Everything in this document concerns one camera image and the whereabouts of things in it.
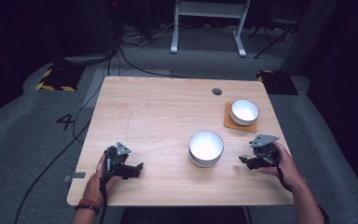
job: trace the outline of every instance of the black cable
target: black cable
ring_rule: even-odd
[[[124,53],[123,53],[123,49],[122,48],[119,48],[120,51],[121,51],[121,55],[123,56],[123,59],[124,61],[126,61],[127,64],[129,64],[130,66],[132,66],[133,68],[141,71],[141,72],[144,72],[144,73],[147,73],[147,74],[151,74],[151,75],[155,75],[155,76],[159,76],[159,77],[178,77],[178,78],[188,78],[188,77],[179,77],[179,76],[173,76],[173,75],[164,75],[164,74],[159,74],[159,73],[154,73],[154,72],[148,72],[148,71],[145,71],[144,69],[141,69],[135,65],[133,65],[132,63],[130,63],[126,56],[124,56]]]
[[[103,68],[103,73],[104,70],[106,68],[106,65],[108,64],[108,62],[105,63],[105,66]],[[91,97],[88,99],[88,101],[79,109],[79,111],[77,111],[77,114],[75,116],[75,121],[74,121],[74,126],[72,128],[72,136],[75,138],[75,140],[81,144],[83,144],[84,142],[78,139],[78,136],[75,135],[75,126],[76,126],[76,122],[77,122],[77,117],[79,116],[80,112],[84,109],[84,107],[86,107],[86,105],[90,102],[90,100],[97,94],[98,90],[101,88],[101,86],[103,85],[103,80],[101,81],[100,85],[98,86],[97,90],[91,95]]]
[[[249,209],[249,206],[246,206],[246,213],[248,214],[249,224],[253,224],[251,210]]]
[[[106,165],[107,164],[107,157],[105,155],[104,157],[104,162],[103,162],[103,176],[100,177],[100,192],[103,195],[103,211],[101,212],[101,217],[100,217],[100,224],[103,224],[103,219],[105,216],[105,212],[106,212],[106,207],[107,207],[107,195],[106,195],[106,181],[105,181],[105,176],[104,174],[106,174]]]
[[[114,52],[112,52],[112,54],[110,55],[109,61],[107,63],[107,75],[110,77],[110,62],[112,62],[112,57],[113,57]]]
[[[77,41],[83,46],[83,48],[91,51],[91,52],[94,52],[94,53],[106,53],[106,51],[97,51],[97,50],[94,50],[92,48],[89,48],[88,46],[86,46],[84,44],[84,42],[78,37],[78,35],[76,34],[75,30],[72,28],[72,25],[71,23],[69,22],[69,20],[66,18],[65,14],[63,13],[63,11],[61,10],[61,7],[58,5],[57,1],[56,0],[53,0],[56,8],[60,11],[60,14],[61,16],[63,17],[63,19],[65,20],[66,24],[68,25],[68,28],[69,30],[71,30],[72,34],[74,35],[74,37],[77,39]]]
[[[278,163],[276,166],[277,166],[277,170],[278,170],[278,174],[279,174],[279,181],[281,182],[281,185],[282,185],[285,189],[287,189],[287,190],[289,190],[290,192],[292,192],[292,190],[289,188],[289,186],[286,185],[286,183],[285,183],[284,180],[283,180],[283,172],[282,172],[281,168],[279,167],[279,163]]]
[[[121,77],[121,60],[118,58],[118,54],[116,54],[118,60],[118,76]]]
[[[78,134],[81,135],[86,129],[87,127],[90,125],[91,120],[84,126],[84,128],[81,130],[81,132]],[[31,190],[34,188],[34,186],[36,185],[37,181],[39,181],[39,179],[45,174],[45,172],[51,167],[51,165],[76,141],[76,139],[74,138],[55,158],[54,160],[52,160],[50,162],[50,164],[43,170],[43,172],[37,177],[37,179],[34,181],[34,183],[31,185],[31,187],[28,188],[27,192],[25,193],[24,197],[22,197],[22,201],[20,203],[20,206],[17,210],[17,215],[16,218],[14,219],[14,224],[17,223],[17,221],[19,220],[19,216],[20,216],[20,212],[22,207],[24,206],[25,200],[27,199],[28,195],[31,193]]]
[[[139,34],[137,31],[134,31],[134,30],[126,31],[126,33],[123,35],[124,39],[126,39],[126,40],[138,39],[138,43],[133,44],[133,43],[125,42],[125,46],[126,46],[126,47],[130,47],[130,48],[149,46],[149,45],[155,43],[156,40],[160,40],[160,39],[164,38],[164,37],[167,36],[167,35],[173,35],[173,33],[171,33],[171,34],[166,34],[166,35],[163,34],[163,33],[166,32],[166,31],[172,30],[172,29],[173,29],[173,27],[172,27],[173,25],[174,25],[174,22],[171,23],[170,25],[168,25],[167,27],[163,28],[163,29],[154,31],[154,32],[152,33],[152,35],[151,35],[151,39],[146,38],[144,35],[141,35],[141,34]],[[146,40],[149,40],[149,42],[142,45],[142,43],[143,43],[144,41],[146,41]]]

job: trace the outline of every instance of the gray carpet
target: gray carpet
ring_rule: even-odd
[[[292,43],[288,37],[255,60],[253,56],[267,45],[267,39],[262,32],[249,39],[247,35],[252,31],[244,30],[241,38],[248,57],[240,58],[232,30],[235,27],[186,30],[179,36],[179,50],[174,55],[170,54],[170,36],[147,47],[122,48],[127,60],[148,71],[193,78],[255,80],[259,70],[278,70]],[[65,131],[64,124],[56,123],[67,114],[75,118],[95,90],[98,83],[95,76],[102,74],[105,63],[88,66],[76,92],[37,91],[35,87],[48,66],[30,74],[23,84],[24,94],[0,109],[0,223],[14,221],[27,189],[73,141],[73,128],[78,134],[90,120],[95,101],[81,110],[75,126],[71,124]],[[112,74],[133,71],[120,53],[118,58],[113,58],[110,69]],[[269,98],[298,168],[309,180],[331,223],[358,223],[358,180],[307,97],[308,80],[300,74],[292,80],[298,96],[270,95]],[[81,148],[81,143],[74,142],[39,179],[24,202],[19,223],[71,222],[75,210],[66,203],[69,189],[62,179],[75,170]],[[109,207],[105,222],[119,223],[123,209]],[[293,206],[252,206],[250,211],[254,224],[295,223]]]

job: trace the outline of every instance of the black floor mat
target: black floor mat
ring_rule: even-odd
[[[86,66],[67,66],[64,68],[52,65],[43,75],[37,90],[77,91],[77,84]]]
[[[298,95],[290,76],[281,71],[261,70],[257,72],[256,78],[263,82],[268,94]]]

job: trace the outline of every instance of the table hole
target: table hole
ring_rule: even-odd
[[[221,95],[223,92],[219,88],[213,88],[212,93],[213,95]]]

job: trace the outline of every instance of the bracelet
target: bracelet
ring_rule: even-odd
[[[98,207],[98,204],[96,202],[94,202],[93,200],[90,200],[90,199],[81,199],[79,201],[79,204],[81,204],[81,203],[89,203],[89,204],[92,204],[92,205]]]
[[[92,201],[90,199],[80,200],[79,204],[77,206],[75,206],[75,211],[77,211],[77,209],[79,209],[79,208],[88,208],[88,209],[93,210],[95,212],[96,216],[100,215],[100,208],[94,201]]]

